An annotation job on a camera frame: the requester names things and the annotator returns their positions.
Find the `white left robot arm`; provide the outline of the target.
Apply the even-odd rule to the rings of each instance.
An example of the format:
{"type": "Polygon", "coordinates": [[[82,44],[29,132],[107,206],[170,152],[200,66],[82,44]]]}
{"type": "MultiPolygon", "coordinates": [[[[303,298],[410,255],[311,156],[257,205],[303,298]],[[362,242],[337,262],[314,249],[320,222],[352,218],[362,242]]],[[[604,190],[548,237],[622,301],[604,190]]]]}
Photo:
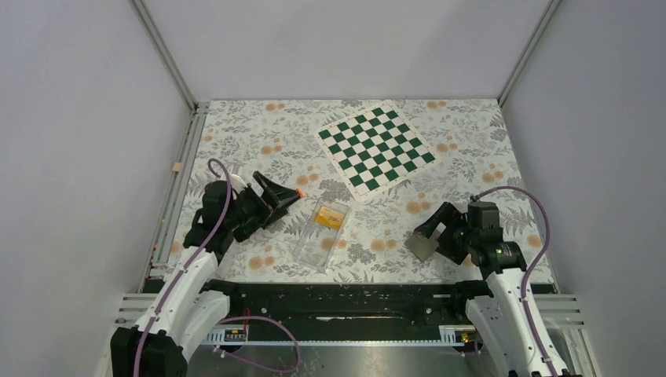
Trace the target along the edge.
{"type": "Polygon", "coordinates": [[[188,362],[213,327],[243,315],[242,299],[204,290],[233,242],[287,215],[303,197],[254,172],[262,189],[235,174],[206,185],[202,206],[185,236],[184,254],[154,301],[130,328],[117,328],[110,341],[114,376],[185,376],[188,362]]]}

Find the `grey leather card holder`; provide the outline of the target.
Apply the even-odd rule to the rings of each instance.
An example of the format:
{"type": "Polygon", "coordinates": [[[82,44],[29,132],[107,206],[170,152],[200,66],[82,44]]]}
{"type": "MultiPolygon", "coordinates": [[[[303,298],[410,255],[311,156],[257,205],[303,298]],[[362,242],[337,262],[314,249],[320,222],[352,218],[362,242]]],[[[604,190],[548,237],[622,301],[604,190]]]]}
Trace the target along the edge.
{"type": "Polygon", "coordinates": [[[438,238],[444,230],[445,226],[440,224],[429,237],[412,232],[404,242],[404,246],[411,251],[420,262],[425,262],[437,252],[439,245],[438,238]]]}

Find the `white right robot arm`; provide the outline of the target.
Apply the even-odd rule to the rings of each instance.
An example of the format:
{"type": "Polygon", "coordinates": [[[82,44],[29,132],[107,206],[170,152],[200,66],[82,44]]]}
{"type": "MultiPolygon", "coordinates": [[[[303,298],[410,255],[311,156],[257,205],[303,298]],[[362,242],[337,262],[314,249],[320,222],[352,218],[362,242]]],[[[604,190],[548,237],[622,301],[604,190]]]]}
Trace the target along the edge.
{"type": "Polygon", "coordinates": [[[470,322],[500,376],[572,376],[533,305],[521,248],[503,238],[500,211],[474,200],[467,212],[444,202],[404,245],[422,262],[441,254],[460,265],[469,258],[481,279],[454,284],[449,301],[455,320],[470,322]]]}

